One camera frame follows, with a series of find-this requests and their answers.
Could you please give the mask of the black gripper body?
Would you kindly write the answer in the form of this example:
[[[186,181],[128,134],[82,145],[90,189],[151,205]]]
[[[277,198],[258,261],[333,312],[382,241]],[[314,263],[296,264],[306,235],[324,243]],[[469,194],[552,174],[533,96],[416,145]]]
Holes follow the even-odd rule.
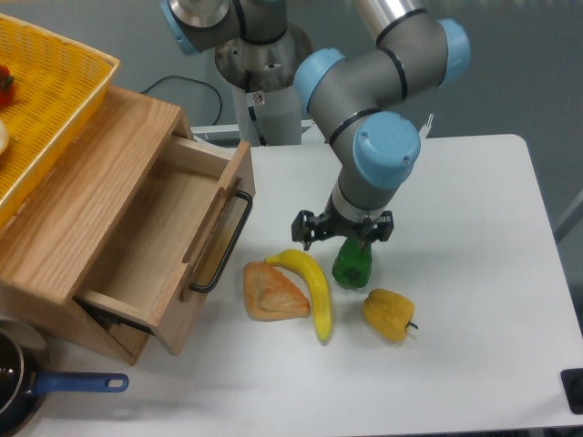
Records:
[[[333,237],[364,239],[370,232],[370,221],[351,221],[336,209],[329,209],[323,213],[323,223],[326,234]]]

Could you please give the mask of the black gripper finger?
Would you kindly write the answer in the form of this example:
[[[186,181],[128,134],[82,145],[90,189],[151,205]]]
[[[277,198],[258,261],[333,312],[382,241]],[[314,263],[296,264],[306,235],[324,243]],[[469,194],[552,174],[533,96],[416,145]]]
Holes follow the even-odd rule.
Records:
[[[301,210],[291,224],[291,239],[309,250],[315,241],[329,238],[329,229],[323,214],[315,215],[309,210]]]
[[[391,210],[385,210],[377,219],[363,219],[363,240],[369,243],[386,242],[394,230],[394,218]]]

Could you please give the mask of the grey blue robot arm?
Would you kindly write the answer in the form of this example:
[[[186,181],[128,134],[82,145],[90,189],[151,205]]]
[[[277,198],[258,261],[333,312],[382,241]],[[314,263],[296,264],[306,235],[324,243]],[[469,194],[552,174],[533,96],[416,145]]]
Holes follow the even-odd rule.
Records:
[[[468,69],[465,29],[436,20],[416,1],[360,1],[375,47],[349,60],[314,50],[290,23],[282,1],[165,1],[161,5],[183,53],[214,51],[230,84],[240,137],[255,145],[300,141],[309,115],[342,169],[321,214],[301,211],[291,237],[309,248],[336,236],[387,240],[387,206],[411,174],[421,139],[391,106],[457,80]]]

